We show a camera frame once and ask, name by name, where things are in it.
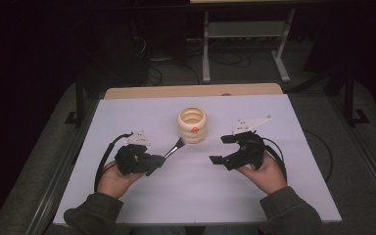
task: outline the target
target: dark background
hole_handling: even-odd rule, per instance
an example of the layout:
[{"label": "dark background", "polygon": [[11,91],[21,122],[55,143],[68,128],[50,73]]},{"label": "dark background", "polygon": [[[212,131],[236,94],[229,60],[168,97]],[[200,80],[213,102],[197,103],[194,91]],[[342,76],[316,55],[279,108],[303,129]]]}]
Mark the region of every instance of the dark background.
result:
[{"label": "dark background", "polygon": [[[135,56],[132,33],[178,56],[183,56],[185,37],[202,33],[199,13],[146,15],[135,29],[129,24],[134,15],[71,10],[89,3],[98,7],[112,1],[0,0],[0,208],[59,99],[78,75],[93,97],[112,86],[141,85],[145,65]],[[376,1],[346,3],[329,15],[326,10],[300,8],[289,39],[316,39],[306,67],[310,71],[350,62],[355,79],[376,100]],[[239,15],[230,16],[235,20]],[[165,35],[169,28],[174,30]]]}]

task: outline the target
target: table surface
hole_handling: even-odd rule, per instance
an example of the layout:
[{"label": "table surface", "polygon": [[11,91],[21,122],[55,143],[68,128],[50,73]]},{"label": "table surface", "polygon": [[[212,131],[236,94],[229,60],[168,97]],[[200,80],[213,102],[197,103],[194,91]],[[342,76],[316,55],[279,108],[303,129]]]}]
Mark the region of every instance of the table surface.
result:
[{"label": "table surface", "polygon": [[[227,93],[229,86],[222,85],[217,93]],[[264,193],[236,170],[228,171],[222,165],[213,165],[209,156],[226,156],[238,150],[238,145],[224,145],[219,139],[231,133],[238,118],[261,118],[267,115],[272,115],[272,120],[259,127],[257,134],[273,140],[282,149],[289,185],[317,209],[324,222],[341,220],[287,95],[203,96],[196,89],[202,90],[204,87],[217,90],[218,85],[151,89],[156,95],[164,95],[157,91],[168,88],[186,90],[188,93],[191,90],[194,97],[122,98],[118,95],[120,99],[102,100],[54,222],[65,223],[64,211],[77,207],[92,193],[97,166],[109,143],[123,133],[143,129],[152,142],[148,153],[165,154],[178,139],[176,116],[188,106],[201,107],[208,114],[208,137],[200,144],[184,146],[162,168],[132,185],[121,198],[124,206],[117,223],[199,225],[266,221],[259,205]],[[113,94],[118,94],[120,90],[140,91],[119,88],[107,92],[106,97],[115,97]],[[108,161],[114,158],[122,145],[123,140],[117,142]]]}]

